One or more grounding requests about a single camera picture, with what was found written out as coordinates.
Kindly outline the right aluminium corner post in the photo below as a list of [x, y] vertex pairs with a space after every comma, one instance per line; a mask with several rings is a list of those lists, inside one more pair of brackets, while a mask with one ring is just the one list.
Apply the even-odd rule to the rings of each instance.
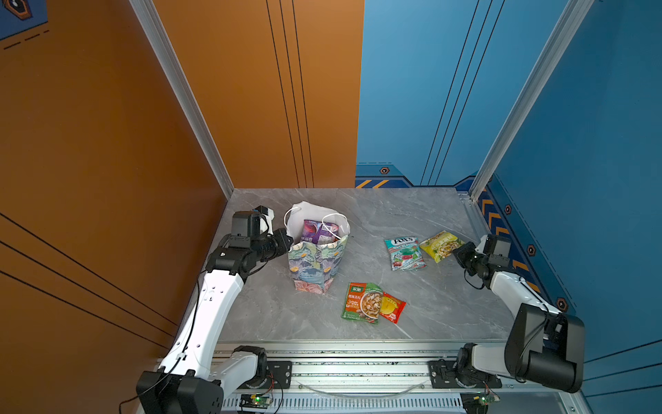
[[480, 194], [496, 172], [593, 3], [593, 0], [572, 0], [566, 3], [468, 191], [472, 203], [477, 203]]

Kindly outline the red snack packet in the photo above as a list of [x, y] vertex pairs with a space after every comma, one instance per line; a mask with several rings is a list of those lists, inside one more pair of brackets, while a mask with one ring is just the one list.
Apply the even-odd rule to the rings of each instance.
[[383, 293], [379, 315], [393, 324], [398, 324], [406, 305], [407, 303], [405, 301], [395, 298], [389, 293]]

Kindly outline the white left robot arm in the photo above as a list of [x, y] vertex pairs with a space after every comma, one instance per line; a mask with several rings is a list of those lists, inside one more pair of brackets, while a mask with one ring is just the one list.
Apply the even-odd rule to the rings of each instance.
[[219, 413], [226, 396], [241, 386], [269, 383], [267, 353], [263, 348], [235, 348], [212, 374], [217, 340], [248, 276], [256, 263], [267, 263], [287, 253], [293, 244], [284, 228], [269, 230], [244, 243], [227, 235], [209, 256], [202, 282], [197, 285], [194, 310], [155, 371], [145, 371], [136, 384], [136, 397], [146, 413]]

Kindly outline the aluminium corner post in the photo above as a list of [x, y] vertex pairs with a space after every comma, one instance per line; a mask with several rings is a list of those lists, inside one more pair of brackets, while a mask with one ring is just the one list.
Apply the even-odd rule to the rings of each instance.
[[217, 183], [222, 189], [224, 197], [230, 199], [234, 192], [234, 184], [154, 2], [129, 0], [129, 3], [160, 63], [162, 71], [167, 77], [182, 112], [190, 124], [210, 169], [217, 179]]
[[477, 203], [480, 194], [496, 172], [593, 3], [593, 0], [572, 0], [566, 3], [468, 191], [472, 203]]

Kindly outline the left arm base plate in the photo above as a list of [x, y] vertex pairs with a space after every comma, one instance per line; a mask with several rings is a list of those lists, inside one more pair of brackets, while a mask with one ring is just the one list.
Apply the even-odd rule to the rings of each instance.
[[289, 389], [291, 387], [292, 369], [292, 361], [268, 361], [267, 374], [264, 379], [252, 379], [241, 384], [238, 389], [267, 390], [272, 386], [272, 383], [277, 385], [277, 389]]

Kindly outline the floral paper gift bag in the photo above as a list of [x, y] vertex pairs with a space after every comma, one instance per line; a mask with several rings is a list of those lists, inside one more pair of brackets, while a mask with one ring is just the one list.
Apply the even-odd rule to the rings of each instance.
[[[340, 239], [326, 245], [301, 241], [306, 219], [336, 224]], [[288, 252], [288, 263], [295, 288], [308, 293], [326, 293], [340, 270], [346, 250], [350, 236], [348, 218], [336, 210], [302, 201], [286, 212], [284, 224], [287, 235], [294, 239]]]

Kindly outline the aluminium rail frame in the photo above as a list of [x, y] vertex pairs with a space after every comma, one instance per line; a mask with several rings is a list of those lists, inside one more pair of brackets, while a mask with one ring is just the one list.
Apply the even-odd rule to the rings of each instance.
[[[267, 361], [292, 361], [291, 387], [239, 390], [219, 413], [465, 413], [460, 395], [496, 394], [489, 413], [587, 413], [581, 393], [502, 377], [502, 388], [434, 389], [428, 362], [456, 361], [460, 344], [450, 341], [340, 340], [217, 343], [212, 374], [243, 345], [263, 348]], [[271, 394], [266, 412], [241, 412], [242, 394]]]

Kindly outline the right circuit board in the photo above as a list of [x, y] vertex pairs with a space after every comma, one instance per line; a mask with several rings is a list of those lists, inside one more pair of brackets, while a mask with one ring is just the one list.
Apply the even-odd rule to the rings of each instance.
[[490, 408], [501, 402], [496, 394], [465, 394], [460, 395], [466, 414], [488, 414]]

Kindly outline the teal Fox's cherry candy bag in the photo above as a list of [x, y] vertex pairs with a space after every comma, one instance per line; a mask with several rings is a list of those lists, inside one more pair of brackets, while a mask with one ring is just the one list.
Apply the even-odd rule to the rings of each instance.
[[413, 236], [404, 236], [385, 240], [390, 255], [392, 271], [413, 271], [426, 267], [418, 240]]

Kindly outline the left green circuit board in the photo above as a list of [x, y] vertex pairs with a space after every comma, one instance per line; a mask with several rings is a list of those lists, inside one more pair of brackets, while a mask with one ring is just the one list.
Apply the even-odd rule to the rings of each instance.
[[239, 402], [241, 412], [266, 412], [272, 407], [271, 394], [242, 394]]

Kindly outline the left aluminium corner post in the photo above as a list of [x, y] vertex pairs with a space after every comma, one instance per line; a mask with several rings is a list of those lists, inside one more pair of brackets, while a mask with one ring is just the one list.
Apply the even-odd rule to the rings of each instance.
[[210, 169], [217, 179], [217, 183], [222, 189], [224, 197], [230, 199], [234, 192], [234, 184], [154, 2], [129, 0], [129, 3], [160, 63], [162, 71], [167, 77], [182, 112], [190, 124]]

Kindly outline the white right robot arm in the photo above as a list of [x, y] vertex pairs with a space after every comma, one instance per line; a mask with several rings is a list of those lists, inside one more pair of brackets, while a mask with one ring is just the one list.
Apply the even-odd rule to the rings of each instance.
[[505, 345], [467, 343], [460, 349], [455, 381], [470, 388], [508, 377], [577, 393], [584, 380], [584, 323], [537, 293], [515, 272], [508, 253], [510, 241], [494, 235], [453, 250], [465, 275], [479, 278], [479, 290], [495, 294], [514, 317]]

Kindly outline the yellow green snack packet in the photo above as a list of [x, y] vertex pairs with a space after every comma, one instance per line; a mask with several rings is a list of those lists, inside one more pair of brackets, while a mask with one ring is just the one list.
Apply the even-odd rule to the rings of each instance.
[[452, 255], [453, 250], [463, 245], [464, 242], [458, 236], [447, 231], [441, 231], [420, 243], [420, 249], [429, 255], [435, 263], [439, 263]]

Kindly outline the green noodle snack packet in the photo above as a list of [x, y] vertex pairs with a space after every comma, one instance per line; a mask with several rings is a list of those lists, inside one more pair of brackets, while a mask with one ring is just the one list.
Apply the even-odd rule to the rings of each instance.
[[377, 324], [384, 292], [373, 283], [351, 282], [341, 317], [348, 321]]

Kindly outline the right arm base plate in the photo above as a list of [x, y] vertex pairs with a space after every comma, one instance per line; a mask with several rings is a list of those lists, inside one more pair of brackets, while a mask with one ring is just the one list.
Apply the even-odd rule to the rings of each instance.
[[434, 389], [465, 388], [498, 389], [503, 387], [502, 381], [494, 374], [477, 371], [472, 367], [456, 367], [456, 361], [444, 359], [428, 362], [429, 379]]

